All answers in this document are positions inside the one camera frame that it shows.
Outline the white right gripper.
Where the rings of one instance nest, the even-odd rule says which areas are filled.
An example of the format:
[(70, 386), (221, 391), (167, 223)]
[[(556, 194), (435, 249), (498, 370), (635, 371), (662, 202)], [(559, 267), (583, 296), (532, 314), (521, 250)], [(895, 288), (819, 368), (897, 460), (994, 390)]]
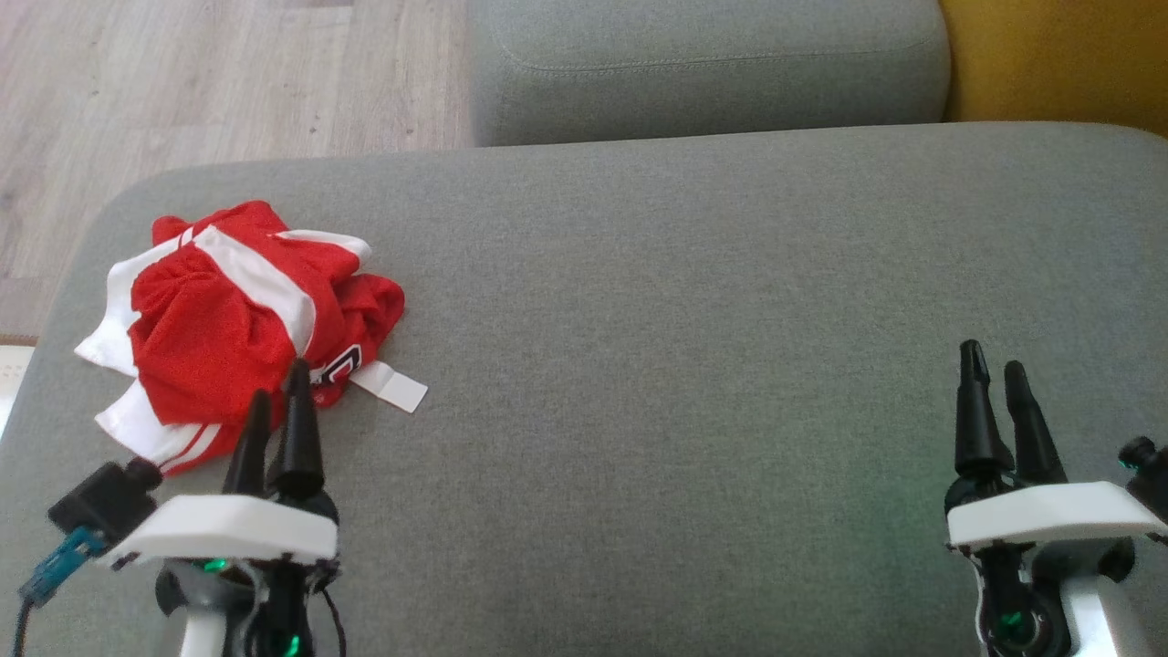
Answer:
[(959, 355), (955, 473), (962, 478), (945, 495), (948, 549), (1164, 534), (1164, 521), (1126, 489), (1108, 482), (1068, 483), (1047, 416), (1017, 360), (1004, 366), (1006, 412), (1014, 426), (1017, 477), (1034, 486), (971, 478), (1006, 473), (1014, 469), (1014, 457), (997, 433), (980, 343), (961, 343)]

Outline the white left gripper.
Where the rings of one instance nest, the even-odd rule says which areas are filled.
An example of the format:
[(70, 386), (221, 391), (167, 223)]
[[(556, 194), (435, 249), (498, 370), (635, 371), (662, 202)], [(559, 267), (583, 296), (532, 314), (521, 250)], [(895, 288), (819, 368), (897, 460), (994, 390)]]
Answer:
[[(223, 495), (176, 495), (100, 556), (100, 566), (117, 568), (151, 558), (288, 556), (300, 565), (336, 558), (338, 524), (257, 498), (266, 495), (271, 420), (271, 396), (267, 390), (255, 390), (223, 480)], [(320, 495), (324, 483), (317, 396), (308, 362), (297, 359), (288, 372), (287, 419), (276, 459), (267, 469), (267, 486), (280, 502), (304, 502)]]

